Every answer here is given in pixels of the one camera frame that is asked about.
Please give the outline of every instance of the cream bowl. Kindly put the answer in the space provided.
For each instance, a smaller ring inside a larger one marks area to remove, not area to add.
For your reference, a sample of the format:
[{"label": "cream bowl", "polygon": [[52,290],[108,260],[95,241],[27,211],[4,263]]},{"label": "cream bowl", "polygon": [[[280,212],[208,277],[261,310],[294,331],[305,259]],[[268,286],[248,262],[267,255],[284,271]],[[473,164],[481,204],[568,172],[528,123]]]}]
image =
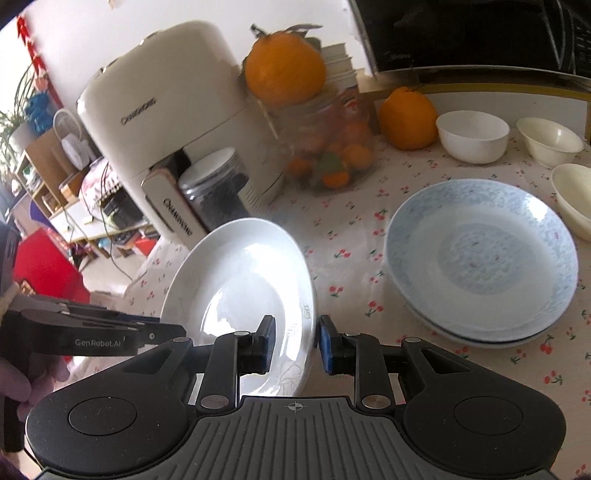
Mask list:
[{"label": "cream bowl", "polygon": [[507,148],[509,125],[484,112],[458,110],[437,118],[439,139],[452,157],[467,163],[491,163]]},{"label": "cream bowl", "polygon": [[584,143],[572,130],[544,118],[520,118],[517,130],[525,139],[525,146],[536,162],[554,168],[571,163],[583,150]]},{"label": "cream bowl", "polygon": [[591,168],[574,163],[559,165],[550,181],[566,226],[591,241]]}]

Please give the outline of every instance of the cherry print tablecloth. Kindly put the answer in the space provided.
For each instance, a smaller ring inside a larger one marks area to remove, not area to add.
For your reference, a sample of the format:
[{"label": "cherry print tablecloth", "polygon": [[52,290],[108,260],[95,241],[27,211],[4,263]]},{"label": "cherry print tablecloth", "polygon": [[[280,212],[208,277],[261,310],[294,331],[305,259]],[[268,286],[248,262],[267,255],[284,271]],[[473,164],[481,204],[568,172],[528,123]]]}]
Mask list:
[{"label": "cherry print tablecloth", "polygon": [[[591,471],[591,244],[575,239],[580,280],[574,300],[547,335],[519,348],[486,350],[454,343],[425,328],[404,307],[384,263],[384,236],[396,209],[411,194],[441,181],[482,178],[516,185],[556,206],[550,170],[527,154],[512,132],[505,155],[487,166],[450,158],[440,145],[400,152],[376,139],[378,162],[373,174],[354,189],[317,197],[287,187],[274,202],[274,219],[301,246],[318,293],[318,312],[331,315],[342,332],[361,331],[382,343],[399,345],[420,336],[507,377],[542,391],[556,401],[567,419],[567,437],[553,471],[571,478]],[[583,164],[587,151],[577,156]],[[140,277],[114,307],[129,313],[159,315],[170,281],[187,249],[160,241]],[[115,360],[93,360],[86,371]],[[314,353],[301,395],[352,394],[350,377],[323,375]],[[398,401],[400,390],[395,388]]]}]

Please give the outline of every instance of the blue plate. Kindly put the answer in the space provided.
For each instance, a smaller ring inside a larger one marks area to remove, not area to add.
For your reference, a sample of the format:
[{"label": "blue plate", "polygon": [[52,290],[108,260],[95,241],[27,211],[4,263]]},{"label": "blue plate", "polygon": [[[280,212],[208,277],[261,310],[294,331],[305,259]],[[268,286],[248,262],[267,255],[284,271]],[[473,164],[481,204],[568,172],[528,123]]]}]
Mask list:
[{"label": "blue plate", "polygon": [[392,217],[386,257],[412,309],[475,342],[546,330],[578,280],[562,220],[533,195],[491,180],[450,180],[411,196]]}]

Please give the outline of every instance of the plant pot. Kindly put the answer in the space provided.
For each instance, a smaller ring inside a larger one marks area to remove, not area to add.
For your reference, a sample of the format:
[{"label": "plant pot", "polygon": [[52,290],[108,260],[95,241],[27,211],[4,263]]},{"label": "plant pot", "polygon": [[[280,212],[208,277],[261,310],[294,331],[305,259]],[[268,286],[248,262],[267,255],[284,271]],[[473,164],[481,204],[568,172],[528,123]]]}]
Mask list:
[{"label": "plant pot", "polygon": [[17,127],[17,129],[12,133],[8,139],[8,143],[16,152],[17,156],[20,156],[25,148],[32,144],[36,139],[37,135],[33,129],[29,127],[28,122],[25,122]]}]

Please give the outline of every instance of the black microwave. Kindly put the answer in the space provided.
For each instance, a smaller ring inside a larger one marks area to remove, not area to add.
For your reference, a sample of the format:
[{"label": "black microwave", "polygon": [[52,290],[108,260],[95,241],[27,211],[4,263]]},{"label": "black microwave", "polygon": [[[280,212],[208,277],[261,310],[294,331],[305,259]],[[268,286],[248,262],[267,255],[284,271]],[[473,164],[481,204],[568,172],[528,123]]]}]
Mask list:
[{"label": "black microwave", "polygon": [[591,78],[589,0],[350,0],[374,72],[495,68]]}]

